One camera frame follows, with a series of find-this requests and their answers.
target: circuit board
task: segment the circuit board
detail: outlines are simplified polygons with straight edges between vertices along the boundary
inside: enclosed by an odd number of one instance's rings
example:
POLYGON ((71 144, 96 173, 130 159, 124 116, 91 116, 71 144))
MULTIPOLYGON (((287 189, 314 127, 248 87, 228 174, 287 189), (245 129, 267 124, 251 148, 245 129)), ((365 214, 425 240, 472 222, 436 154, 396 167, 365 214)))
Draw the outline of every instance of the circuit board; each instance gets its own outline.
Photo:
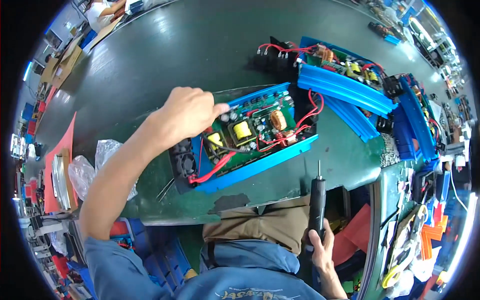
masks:
MULTIPOLYGON (((218 132, 221 134, 222 142, 223 144, 226 144, 225 146, 243 149, 248 152, 236 153, 216 173, 216 176, 219 177, 232 172, 286 147, 285 144, 278 144, 268 149, 272 144, 266 144, 261 140, 273 142, 278 139, 278 137, 275 136, 276 133, 278 134, 279 132, 288 132, 290 130, 294 130, 296 123, 292 116, 293 108, 293 99, 289 96, 288 91, 284 91, 275 93, 273 95, 264 95, 263 97, 258 97, 243 104, 234 106, 228 113, 219 116, 219 118, 213 122, 211 131, 207 133, 204 132, 204 136, 208 137, 208 135, 212 132, 218 132), (285 118, 286 126, 281 131, 277 130, 272 124, 271 114, 274 111, 280 111, 285 118), (248 122, 252 135, 249 137, 250 139, 248 139, 248 142, 239 145, 239 143, 236 141, 235 133, 232 132, 231 128, 233 124, 243 121, 248 122)), ((205 151, 208 154, 210 163, 212 167, 214 167, 218 162, 218 158, 215 157, 211 145, 204 141, 203 147, 205 147, 205 151)), ((215 152, 217 155, 221 156, 228 151, 216 149, 215 152)))

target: white cable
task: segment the white cable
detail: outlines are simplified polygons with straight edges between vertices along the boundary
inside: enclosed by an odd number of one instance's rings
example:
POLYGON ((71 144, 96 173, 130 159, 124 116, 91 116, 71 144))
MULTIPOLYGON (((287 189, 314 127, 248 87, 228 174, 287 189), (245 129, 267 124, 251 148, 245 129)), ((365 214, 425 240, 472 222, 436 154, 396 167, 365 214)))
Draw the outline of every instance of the white cable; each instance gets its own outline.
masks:
POLYGON ((460 204, 462 204, 463 208, 465 208, 465 210, 468 211, 468 209, 467 209, 467 207, 465 206, 465 204, 463 204, 463 202, 460 200, 460 198, 459 198, 458 195, 456 194, 455 185, 453 184, 453 170, 450 170, 450 181, 452 182, 452 188, 453 188, 453 192, 455 193, 455 198, 460 202, 460 204))

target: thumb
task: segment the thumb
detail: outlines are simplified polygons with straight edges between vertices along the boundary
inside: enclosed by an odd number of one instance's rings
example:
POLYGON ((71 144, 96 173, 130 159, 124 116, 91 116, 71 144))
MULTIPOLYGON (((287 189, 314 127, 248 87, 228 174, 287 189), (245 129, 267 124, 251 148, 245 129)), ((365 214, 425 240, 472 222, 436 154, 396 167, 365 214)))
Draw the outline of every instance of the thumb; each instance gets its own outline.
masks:
POLYGON ((310 238, 310 242, 312 243, 313 248, 316 251, 323 251, 324 247, 322 245, 322 241, 320 240, 320 236, 318 232, 314 229, 311 229, 308 232, 308 237, 310 238))
POLYGON ((229 110, 230 110, 230 105, 228 105, 227 103, 215 104, 212 109, 212 117, 216 118, 219 115, 226 113, 229 110))

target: khaki pants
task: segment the khaki pants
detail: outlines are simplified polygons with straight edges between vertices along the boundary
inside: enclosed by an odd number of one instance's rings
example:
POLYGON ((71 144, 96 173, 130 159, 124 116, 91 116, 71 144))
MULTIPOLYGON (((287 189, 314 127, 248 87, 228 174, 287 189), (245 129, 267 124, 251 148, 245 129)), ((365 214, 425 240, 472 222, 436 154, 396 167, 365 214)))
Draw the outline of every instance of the khaki pants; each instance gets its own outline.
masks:
POLYGON ((299 255, 308 227, 309 203, 310 195, 269 204, 262 215, 255 208, 223 212, 219 223, 204 225, 204 241, 267 240, 299 255))

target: blue heat sink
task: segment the blue heat sink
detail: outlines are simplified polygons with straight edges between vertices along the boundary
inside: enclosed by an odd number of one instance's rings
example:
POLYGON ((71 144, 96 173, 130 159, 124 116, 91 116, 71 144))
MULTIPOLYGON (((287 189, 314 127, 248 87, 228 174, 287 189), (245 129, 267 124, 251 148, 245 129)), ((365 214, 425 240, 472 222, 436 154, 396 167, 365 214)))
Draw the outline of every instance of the blue heat sink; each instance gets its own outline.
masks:
POLYGON ((346 101, 384 118, 397 107, 397 104, 393 104, 383 93, 356 80, 307 64, 301 65, 298 87, 311 88, 315 92, 346 101))
POLYGON ((423 158, 427 160, 435 159, 438 157, 435 153, 436 142, 433 140, 432 133, 425 122, 425 116, 421 110, 418 98, 413 93, 404 77, 400 77, 398 80, 405 91, 405 93, 399 97, 399 100, 405 109, 405 112, 408 112, 408 121, 410 122, 413 133, 419 143, 423 158))
POLYGON ((399 40, 395 36, 391 36, 391 35, 385 36, 384 40, 387 41, 387 42, 390 42, 394 45, 398 45, 401 42, 401 40, 399 40))
POLYGON ((355 105, 324 95, 324 102, 331 108, 365 143, 379 136, 373 120, 377 116, 367 118, 355 105))

